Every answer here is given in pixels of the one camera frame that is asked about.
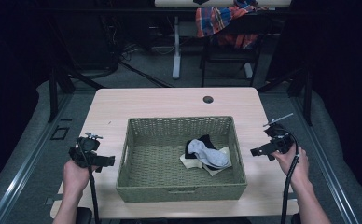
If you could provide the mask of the black metal stand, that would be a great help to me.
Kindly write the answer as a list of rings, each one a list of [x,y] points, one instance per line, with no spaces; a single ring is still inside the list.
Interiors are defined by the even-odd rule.
[[[304,117],[307,124],[312,126],[311,110],[313,96],[313,75],[311,74],[308,66],[302,66],[301,68],[297,68],[292,72],[270,81],[264,86],[258,88],[258,92],[269,91],[287,80],[291,81],[291,84],[287,90],[287,94],[290,97],[297,97],[301,91],[304,91],[302,116]]]
[[[76,87],[71,81],[72,77],[82,81],[95,90],[104,88],[103,85],[83,76],[75,69],[63,65],[54,66],[49,74],[49,122],[54,121],[59,113],[58,87],[66,94],[72,94],[76,90]]]

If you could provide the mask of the black sock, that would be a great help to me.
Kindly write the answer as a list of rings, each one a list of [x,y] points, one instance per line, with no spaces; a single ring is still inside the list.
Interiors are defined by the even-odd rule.
[[[198,139],[188,140],[185,147],[185,159],[198,159],[205,164],[210,170],[216,170],[216,167],[209,161],[208,155],[210,150],[216,150],[211,142],[208,134],[201,136]]]

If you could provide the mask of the metal floor rail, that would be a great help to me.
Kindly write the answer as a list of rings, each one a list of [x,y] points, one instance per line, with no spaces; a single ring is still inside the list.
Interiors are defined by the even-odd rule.
[[[42,98],[0,174],[0,224],[50,224],[50,210],[60,198],[63,164],[74,138],[71,95],[60,97],[59,113],[48,121]]]
[[[327,182],[328,189],[330,190],[332,198],[340,211],[344,224],[359,224],[355,212],[345,194],[345,191],[343,190],[343,187],[341,186],[341,183],[339,182],[339,179],[336,177],[334,170],[331,167],[327,154],[324,151],[313,126],[310,126],[303,116],[301,102],[297,97],[291,97],[290,101],[295,108],[295,114],[299,118],[299,122],[312,142],[312,146],[309,147],[309,149],[313,151],[315,160],[320,168],[320,172]]]

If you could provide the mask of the plaid shirt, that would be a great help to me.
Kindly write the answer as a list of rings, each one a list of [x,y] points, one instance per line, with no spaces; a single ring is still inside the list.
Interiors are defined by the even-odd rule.
[[[233,46],[235,49],[252,49],[259,38],[258,34],[236,35],[220,34],[233,20],[257,10],[267,10],[258,7],[256,0],[233,0],[231,7],[199,7],[195,13],[197,37],[208,37],[214,45],[222,47]]]

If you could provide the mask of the white desk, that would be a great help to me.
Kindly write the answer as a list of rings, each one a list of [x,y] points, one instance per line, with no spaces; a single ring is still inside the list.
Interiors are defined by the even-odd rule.
[[[292,0],[258,0],[260,7],[268,7],[270,10],[277,8],[287,8],[291,5]],[[230,7],[234,0],[155,0],[155,6],[160,9],[192,9],[195,11],[197,7]],[[181,66],[181,50],[180,37],[193,37],[196,33],[196,28],[191,22],[180,22],[179,17],[174,17],[174,65],[173,79],[180,78]]]

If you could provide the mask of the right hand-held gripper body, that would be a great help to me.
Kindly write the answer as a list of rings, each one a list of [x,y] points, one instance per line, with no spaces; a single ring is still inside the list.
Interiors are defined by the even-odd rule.
[[[265,124],[265,133],[270,137],[270,143],[265,150],[267,155],[278,151],[281,154],[286,154],[291,146],[296,142],[293,134],[289,132],[282,124],[281,121],[293,116],[293,113],[282,116],[278,119],[271,119]]]

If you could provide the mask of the green woven basket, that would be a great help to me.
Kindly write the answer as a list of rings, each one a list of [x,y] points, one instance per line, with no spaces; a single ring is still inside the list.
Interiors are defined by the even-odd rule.
[[[229,147],[232,167],[217,175],[187,169],[188,140],[208,134],[216,150]],[[247,186],[232,117],[129,119],[116,189],[127,203],[237,200]]]

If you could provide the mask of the black chair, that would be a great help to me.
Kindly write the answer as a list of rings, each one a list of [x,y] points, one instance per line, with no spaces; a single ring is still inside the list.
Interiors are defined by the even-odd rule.
[[[208,63],[239,64],[241,69],[252,63],[253,84],[258,67],[262,42],[272,28],[272,20],[264,15],[246,14],[230,23],[219,32],[203,38],[201,57],[201,86],[205,86],[206,65]]]

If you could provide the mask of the person's right hand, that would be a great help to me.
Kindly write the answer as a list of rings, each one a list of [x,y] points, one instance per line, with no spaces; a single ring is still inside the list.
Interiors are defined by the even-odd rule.
[[[296,149],[292,147],[286,154],[273,152],[272,155],[279,162],[285,175],[289,173],[293,160],[297,158],[298,161],[295,165],[293,175],[291,176],[291,184],[296,187],[302,186],[308,182],[309,162],[304,149],[299,147],[299,154],[296,154]]]

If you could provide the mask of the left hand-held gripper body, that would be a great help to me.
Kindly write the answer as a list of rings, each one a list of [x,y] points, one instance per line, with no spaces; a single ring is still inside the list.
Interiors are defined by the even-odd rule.
[[[88,168],[96,166],[96,173],[101,173],[106,163],[107,157],[99,156],[97,149],[100,145],[97,134],[86,133],[86,137],[78,137],[76,140],[77,145],[70,147],[68,153],[71,160],[80,168]]]

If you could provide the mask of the person's left hand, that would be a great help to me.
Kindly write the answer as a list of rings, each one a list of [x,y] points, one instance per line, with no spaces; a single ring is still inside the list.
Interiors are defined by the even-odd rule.
[[[80,197],[90,180],[90,170],[68,161],[63,167],[63,195]]]

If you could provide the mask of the grey sock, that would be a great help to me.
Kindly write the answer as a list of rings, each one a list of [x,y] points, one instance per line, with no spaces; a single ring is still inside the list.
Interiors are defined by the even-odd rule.
[[[229,165],[227,155],[219,150],[209,148],[203,141],[192,139],[187,146],[189,154],[193,154],[203,164],[222,169]]]

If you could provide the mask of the cream sock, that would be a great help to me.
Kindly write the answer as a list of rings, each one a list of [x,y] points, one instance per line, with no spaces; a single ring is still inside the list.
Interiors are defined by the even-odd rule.
[[[181,155],[180,160],[187,169],[190,169],[190,168],[201,169],[202,168],[202,162],[199,161],[198,159],[186,159],[185,155]]]
[[[228,158],[228,165],[227,165],[226,167],[224,167],[224,168],[216,169],[216,170],[215,170],[214,168],[210,168],[209,166],[207,166],[206,164],[204,164],[204,165],[202,166],[202,168],[203,168],[204,170],[206,170],[206,171],[210,174],[210,176],[217,175],[217,174],[219,174],[220,172],[223,172],[223,171],[225,171],[226,169],[232,167],[232,162],[231,162],[231,158],[230,158],[230,150],[229,150],[229,147],[223,147],[223,148],[221,148],[219,151],[222,152],[222,153],[224,153],[224,154],[227,156],[227,158]]]

